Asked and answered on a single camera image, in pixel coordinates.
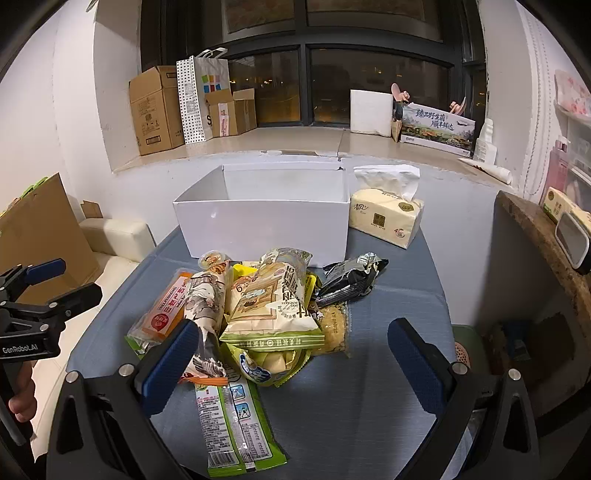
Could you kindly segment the person's left hand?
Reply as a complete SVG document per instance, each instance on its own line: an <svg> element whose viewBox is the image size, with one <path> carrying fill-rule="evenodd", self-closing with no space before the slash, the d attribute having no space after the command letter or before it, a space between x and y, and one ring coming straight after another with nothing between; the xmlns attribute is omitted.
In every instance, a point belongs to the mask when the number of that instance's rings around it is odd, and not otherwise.
<svg viewBox="0 0 591 480"><path fill-rule="evenodd" d="M37 411L35 398L35 383L32 378L33 367L30 362L24 362L16 377L15 395L9 400L10 411L20 423L30 421Z"/></svg>

